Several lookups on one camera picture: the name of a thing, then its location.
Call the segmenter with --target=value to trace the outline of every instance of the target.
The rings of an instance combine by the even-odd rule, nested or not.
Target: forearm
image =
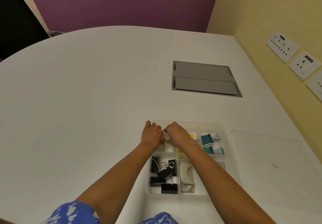
[[[225,223],[275,223],[194,140],[183,148]]]
[[[149,145],[141,142],[83,192],[76,201],[92,206],[103,224],[115,223],[141,169],[153,151]]]

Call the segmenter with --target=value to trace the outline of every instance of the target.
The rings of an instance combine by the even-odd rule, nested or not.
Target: right hand
[[[163,131],[169,134],[170,143],[183,151],[185,146],[196,142],[190,137],[189,133],[177,122],[169,124]]]

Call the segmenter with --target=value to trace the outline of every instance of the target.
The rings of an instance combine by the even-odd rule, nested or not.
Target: white table
[[[171,90],[173,60],[228,65],[243,98]],[[73,201],[140,142],[146,120],[222,123],[300,140],[233,36],[100,27],[32,45],[0,63],[0,217],[39,223]],[[147,199],[145,169],[118,223],[169,211],[180,223],[222,223],[210,202]],[[321,214],[260,203],[279,223]]]

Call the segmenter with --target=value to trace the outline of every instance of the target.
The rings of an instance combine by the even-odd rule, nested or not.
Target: socket switch
[[[322,101],[322,71],[313,76],[306,85]]]
[[[268,47],[286,63],[300,48],[279,31],[275,31],[266,41]]]
[[[320,66],[321,63],[318,60],[307,52],[302,52],[289,67],[301,80],[304,80]]]

